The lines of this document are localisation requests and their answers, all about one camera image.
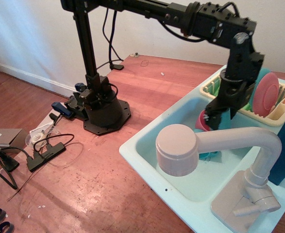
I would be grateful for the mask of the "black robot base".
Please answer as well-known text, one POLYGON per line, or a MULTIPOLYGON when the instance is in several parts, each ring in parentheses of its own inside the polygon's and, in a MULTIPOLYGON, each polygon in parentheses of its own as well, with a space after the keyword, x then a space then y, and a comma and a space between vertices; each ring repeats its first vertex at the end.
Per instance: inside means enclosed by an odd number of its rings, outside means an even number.
POLYGON ((65 102, 85 130, 96 135, 118 131, 130 119, 128 102, 117 98, 118 88, 108 77, 86 75, 87 84, 75 84, 76 92, 65 102))

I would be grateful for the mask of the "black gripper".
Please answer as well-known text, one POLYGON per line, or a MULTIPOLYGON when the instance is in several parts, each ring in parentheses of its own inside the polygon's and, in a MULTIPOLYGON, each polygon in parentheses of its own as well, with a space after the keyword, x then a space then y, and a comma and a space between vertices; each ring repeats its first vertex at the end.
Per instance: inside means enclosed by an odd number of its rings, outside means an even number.
MULTIPOLYGON (((264 61, 264 55, 256 52, 252 46, 252 37, 247 33, 237 33, 231 40, 230 56, 225 74, 221 80, 254 85, 264 61)), ((218 130, 224 109, 216 109, 214 99, 206 106, 204 120, 212 130, 218 130)), ((230 108, 230 119, 233 119, 238 108, 230 108)))

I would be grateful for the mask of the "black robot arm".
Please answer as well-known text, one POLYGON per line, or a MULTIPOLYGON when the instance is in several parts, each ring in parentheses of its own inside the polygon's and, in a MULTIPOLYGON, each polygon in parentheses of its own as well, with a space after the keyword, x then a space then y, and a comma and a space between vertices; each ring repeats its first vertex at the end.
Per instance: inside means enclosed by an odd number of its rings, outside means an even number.
POLYGON ((229 10, 228 4, 193 2, 184 6, 157 0, 64 0, 61 5, 73 13, 86 70, 86 83, 76 85, 66 107, 83 121, 86 130, 97 135, 114 132, 131 116, 128 103, 117 98, 117 88, 97 71, 88 13, 99 6, 154 18, 165 28, 179 28, 183 40, 208 41, 229 49, 219 93, 205 108, 204 120, 211 129, 219 128, 224 112, 234 117, 249 102, 264 56, 252 44, 256 22, 241 17, 236 7, 229 10))

